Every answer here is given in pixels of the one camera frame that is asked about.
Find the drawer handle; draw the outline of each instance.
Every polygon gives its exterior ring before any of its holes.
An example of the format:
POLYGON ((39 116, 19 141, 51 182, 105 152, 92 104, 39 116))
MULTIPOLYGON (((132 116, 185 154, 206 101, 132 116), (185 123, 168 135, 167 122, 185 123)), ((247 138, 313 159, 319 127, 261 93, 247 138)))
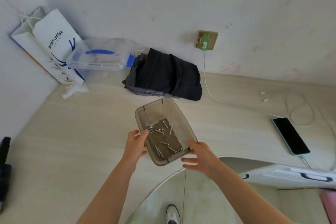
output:
POLYGON ((319 182, 332 182, 333 181, 333 178, 331 178, 331 177, 326 177, 326 180, 319 180, 319 179, 310 178, 305 173, 300 173, 300 174, 303 178, 314 180, 314 181, 319 181, 319 182))

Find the hand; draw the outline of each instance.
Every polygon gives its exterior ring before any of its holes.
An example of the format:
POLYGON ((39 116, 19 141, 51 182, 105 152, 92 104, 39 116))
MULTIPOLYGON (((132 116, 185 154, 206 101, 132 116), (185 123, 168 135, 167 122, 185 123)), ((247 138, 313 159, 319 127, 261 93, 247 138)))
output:
POLYGON ((144 147, 146 147, 145 139, 148 136, 148 130, 146 129, 141 135, 134 136, 137 133, 139 133, 138 130, 133 130, 128 133, 125 151, 120 161, 127 167, 132 168, 133 172, 135 171, 139 158, 147 153, 147 151, 144 151, 144 147))
POLYGON ((197 158, 181 158, 182 162, 194 163, 196 165, 183 165, 185 169, 201 171, 211 179, 216 166, 219 165, 219 158, 210 150, 204 142, 188 140, 187 143, 192 147, 188 154, 195 154, 197 158))

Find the gold outlet plate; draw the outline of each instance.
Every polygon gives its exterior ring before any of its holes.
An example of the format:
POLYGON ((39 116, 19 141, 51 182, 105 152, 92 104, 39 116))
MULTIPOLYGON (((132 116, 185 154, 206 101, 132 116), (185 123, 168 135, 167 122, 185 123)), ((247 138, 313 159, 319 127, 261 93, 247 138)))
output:
POLYGON ((210 42, 209 42, 209 48, 208 50, 213 50, 215 47, 215 43, 217 40, 218 32, 213 32, 213 31, 199 31, 198 32, 198 38, 197 38, 197 43, 196 43, 196 48, 200 49, 201 48, 201 39, 204 33, 208 33, 210 35, 210 42))

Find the smartphone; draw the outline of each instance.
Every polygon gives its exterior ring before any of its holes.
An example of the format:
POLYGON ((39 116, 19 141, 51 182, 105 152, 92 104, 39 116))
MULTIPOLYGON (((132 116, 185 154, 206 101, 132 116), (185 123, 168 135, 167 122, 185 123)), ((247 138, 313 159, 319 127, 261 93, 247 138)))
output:
POLYGON ((310 153, 305 142, 287 118, 276 118, 273 119, 272 122, 292 154, 301 156, 310 153))

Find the white paper bag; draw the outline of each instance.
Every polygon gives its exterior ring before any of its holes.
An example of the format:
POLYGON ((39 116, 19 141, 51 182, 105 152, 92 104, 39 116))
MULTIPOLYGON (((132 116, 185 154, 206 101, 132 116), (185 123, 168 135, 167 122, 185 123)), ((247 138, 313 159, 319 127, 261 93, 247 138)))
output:
POLYGON ((89 70, 69 68, 67 56, 74 50, 76 43, 81 40, 76 31, 59 12, 53 10, 44 19, 38 21, 33 29, 37 42, 53 56, 63 70, 79 85, 82 85, 89 70))
MULTIPOLYGON (((31 17, 43 19, 46 16, 42 7, 38 7, 31 17)), ((29 18, 30 24, 34 26, 39 19, 29 18)), ((75 84, 71 76, 58 65, 56 59, 52 57, 36 42, 32 35, 32 28, 26 20, 23 24, 10 34, 10 37, 24 49, 25 52, 32 57, 40 66, 42 66, 49 74, 62 84, 75 84)))

